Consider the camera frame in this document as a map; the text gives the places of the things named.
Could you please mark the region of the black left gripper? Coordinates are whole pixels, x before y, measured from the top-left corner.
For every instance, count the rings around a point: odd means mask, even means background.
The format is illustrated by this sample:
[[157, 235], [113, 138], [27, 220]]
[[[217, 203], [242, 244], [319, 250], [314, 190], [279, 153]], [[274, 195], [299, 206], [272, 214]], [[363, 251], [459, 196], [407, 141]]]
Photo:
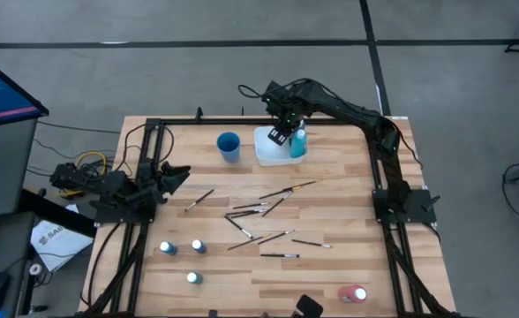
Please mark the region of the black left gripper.
[[175, 177], [172, 179], [172, 166], [168, 162], [162, 165], [151, 161], [144, 161], [137, 170], [135, 180], [136, 190], [131, 195], [131, 201], [148, 201], [153, 199], [157, 203], [165, 203], [163, 198], [165, 193], [173, 194], [176, 188], [181, 186], [190, 173], [190, 166], [180, 166], [175, 168]]

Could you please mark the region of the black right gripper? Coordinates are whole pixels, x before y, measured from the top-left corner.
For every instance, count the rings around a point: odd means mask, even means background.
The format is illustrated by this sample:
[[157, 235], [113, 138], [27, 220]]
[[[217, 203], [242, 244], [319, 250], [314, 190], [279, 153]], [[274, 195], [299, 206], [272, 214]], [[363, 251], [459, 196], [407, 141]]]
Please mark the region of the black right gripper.
[[294, 132], [304, 119], [304, 114], [292, 108], [277, 106], [274, 110], [275, 124], [267, 137], [276, 145], [282, 146], [288, 139], [284, 133]]

